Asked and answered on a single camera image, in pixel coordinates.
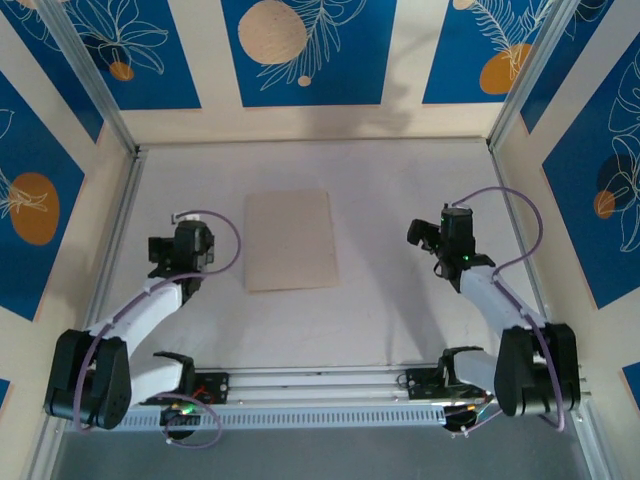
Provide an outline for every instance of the white table surface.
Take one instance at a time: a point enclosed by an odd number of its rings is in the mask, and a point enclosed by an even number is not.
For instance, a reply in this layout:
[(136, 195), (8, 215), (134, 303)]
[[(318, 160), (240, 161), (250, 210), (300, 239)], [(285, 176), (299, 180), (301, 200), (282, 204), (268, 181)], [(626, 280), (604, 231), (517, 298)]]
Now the white table surface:
[[(444, 202), (496, 185), (483, 141), (368, 140), (220, 144), (149, 152), (117, 260), (107, 314), (136, 293), (152, 265), (147, 237), (173, 235), (171, 213), (211, 209), (243, 230), (245, 195), (329, 192), (340, 274), (336, 288), (248, 294), (240, 261), (208, 279), (140, 346), (193, 356), (199, 367), (315, 367), (434, 362), (443, 348), (498, 337), (475, 307), (433, 272), (434, 257), (409, 245), (414, 218), (439, 221)], [(496, 263), (519, 254), (502, 195), (470, 202), (477, 250)], [(218, 219), (216, 263), (235, 249)], [(530, 305), (524, 266), (505, 278)]]

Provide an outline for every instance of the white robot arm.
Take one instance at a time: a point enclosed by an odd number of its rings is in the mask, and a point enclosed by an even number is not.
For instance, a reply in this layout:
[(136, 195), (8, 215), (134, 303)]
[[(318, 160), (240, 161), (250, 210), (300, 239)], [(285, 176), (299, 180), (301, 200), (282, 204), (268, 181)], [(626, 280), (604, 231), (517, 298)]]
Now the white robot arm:
[[(148, 279), (143, 291), (150, 292), (151, 287), (162, 280)], [(184, 363), (163, 356), (154, 356), (137, 363), (131, 362), (131, 358), (147, 335), (182, 305), (182, 286), (173, 282), (164, 285), (127, 312), (103, 337), (104, 340), (119, 338), (127, 345), (131, 375), (129, 406), (144, 402), (160, 392), (171, 392), (180, 386), (184, 376)], [(89, 329), (89, 335), (97, 336), (105, 324), (112, 321), (113, 315), (96, 323)]]
[(173, 238), (150, 238), (149, 260), (157, 267), (134, 300), (89, 330), (67, 330), (58, 339), (45, 411), (73, 418), (81, 364), (109, 324), (86, 372), (80, 402), (83, 423), (111, 429), (131, 405), (163, 392), (192, 394), (195, 367), (191, 358), (171, 352), (158, 352), (137, 363), (131, 358), (147, 335), (200, 288), (200, 274), (213, 262), (213, 248), (214, 237), (199, 220), (181, 221)]
[[(495, 395), (508, 416), (549, 412), (558, 398), (556, 383), (564, 409), (577, 408), (580, 388), (573, 331), (564, 324), (547, 323), (506, 284), (488, 256), (476, 253), (472, 215), (468, 208), (445, 205), (440, 225), (414, 220), (407, 240), (437, 256), (434, 272), (480, 310), (500, 336), (500, 351), (496, 357), (479, 347), (447, 349), (435, 375), (426, 380), (423, 375), (422, 380), (442, 388), (478, 387)], [(557, 382), (547, 368), (549, 357)]]

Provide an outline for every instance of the black bracket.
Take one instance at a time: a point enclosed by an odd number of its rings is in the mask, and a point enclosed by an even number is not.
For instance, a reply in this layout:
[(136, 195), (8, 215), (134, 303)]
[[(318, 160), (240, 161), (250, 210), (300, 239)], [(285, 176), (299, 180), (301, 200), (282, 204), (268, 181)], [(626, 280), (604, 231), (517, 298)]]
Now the black bracket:
[(229, 395), (229, 374), (196, 372), (193, 395), (206, 405), (226, 405)]
[[(73, 419), (76, 381), (82, 360), (93, 337), (88, 332), (67, 330), (60, 335), (45, 397), (47, 414)], [(124, 418), (131, 401), (131, 376), (127, 345), (119, 338), (102, 340), (94, 355), (80, 400), (80, 420), (110, 430)]]
[(479, 347), (448, 348), (442, 352), (437, 367), (407, 369), (405, 386), (409, 393), (409, 400), (473, 400), (485, 397), (485, 392), (481, 388), (462, 383), (456, 377), (453, 357), (456, 353), (466, 350), (481, 349)]

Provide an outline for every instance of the white leaf drawing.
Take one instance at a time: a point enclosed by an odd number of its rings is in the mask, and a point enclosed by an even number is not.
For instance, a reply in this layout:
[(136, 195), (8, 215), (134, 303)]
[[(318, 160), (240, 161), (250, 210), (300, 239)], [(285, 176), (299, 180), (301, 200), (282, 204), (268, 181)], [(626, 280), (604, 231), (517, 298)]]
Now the white leaf drawing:
[[(9, 132), (14, 114), (15, 112), (12, 110), (0, 109), (0, 140)], [(46, 193), (44, 195), (30, 195), (14, 187), (0, 169), (0, 219), (6, 217), (12, 209), (19, 212), (20, 207), (46, 212), (47, 207), (43, 205), (46, 198)]]
[(620, 213), (620, 252), (640, 247), (640, 49), (620, 78), (609, 113), (611, 147), (617, 157), (617, 172), (604, 191), (610, 205), (596, 205), (596, 213)]
[(353, 0), (291, 0), (290, 6), (302, 20), (306, 32), (306, 44), (302, 52), (285, 63), (263, 65), (258, 78), (264, 77), (260, 91), (280, 81), (291, 84), (301, 77), (312, 79), (324, 63), (331, 60), (332, 51), (340, 52), (338, 27), (353, 20), (365, 7), (367, 0), (359, 0), (358, 6), (345, 15), (346, 5)]
[(533, 0), (522, 15), (513, 11), (511, 0), (475, 0), (469, 11), (475, 14), (480, 33), (491, 40), (493, 48), (509, 59), (510, 78), (520, 72), (524, 45), (540, 29), (556, 0)]
[(569, 24), (564, 29), (564, 33), (567, 34), (571, 40), (575, 40), (578, 23), (592, 23), (597, 21), (608, 3), (609, 0), (582, 0), (576, 7), (571, 20), (569, 20)]
[[(30, 35), (59, 51), (36, 10), (17, 0), (2, 1)], [(68, 0), (61, 5), (86, 47), (96, 51), (107, 65), (117, 59), (129, 67), (138, 65), (164, 73), (164, 63), (153, 49), (167, 41), (169, 32), (138, 20), (138, 0)]]

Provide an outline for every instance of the white flower drawing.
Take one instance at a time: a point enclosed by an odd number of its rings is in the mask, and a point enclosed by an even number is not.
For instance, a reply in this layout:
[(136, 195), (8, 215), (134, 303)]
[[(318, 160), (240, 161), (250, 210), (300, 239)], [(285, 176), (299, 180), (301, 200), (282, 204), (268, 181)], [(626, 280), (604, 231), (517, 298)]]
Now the white flower drawing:
[[(17, 0), (3, 1), (34, 38), (58, 50), (35, 10)], [(133, 66), (164, 73), (154, 48), (167, 41), (169, 32), (139, 20), (138, 0), (69, 0), (62, 6), (98, 68), (123, 81), (133, 78)]]
[[(8, 109), (0, 109), (0, 140), (4, 138), (11, 128), (11, 120), (14, 113)], [(46, 212), (47, 207), (42, 204), (46, 198), (46, 193), (44, 195), (30, 195), (14, 187), (2, 173), (2, 169), (0, 169), (0, 219), (6, 217), (12, 209), (19, 212), (21, 207), (29, 207)]]
[(533, 0), (529, 0), (519, 16), (513, 11), (511, 0), (470, 0), (465, 9), (476, 15), (480, 33), (489, 38), (494, 50), (508, 57), (509, 75), (514, 79), (524, 60), (524, 46), (540, 29), (555, 1), (539, 0), (534, 6)]
[(354, 8), (353, 1), (262, 0), (254, 4), (240, 20), (238, 33), (247, 55), (262, 65), (260, 90), (280, 81), (310, 85), (330, 62), (332, 52), (340, 52), (339, 27), (357, 17), (367, 3), (359, 0)]
[(574, 40), (578, 24), (597, 21), (608, 3), (609, 0), (582, 0), (571, 16), (571, 20), (569, 20), (569, 24), (564, 29), (564, 33), (566, 33), (571, 40)]
[(618, 86), (609, 114), (611, 146), (617, 172), (598, 195), (596, 213), (608, 218), (620, 213), (622, 243), (620, 251), (629, 253), (640, 247), (640, 50), (636, 52)]

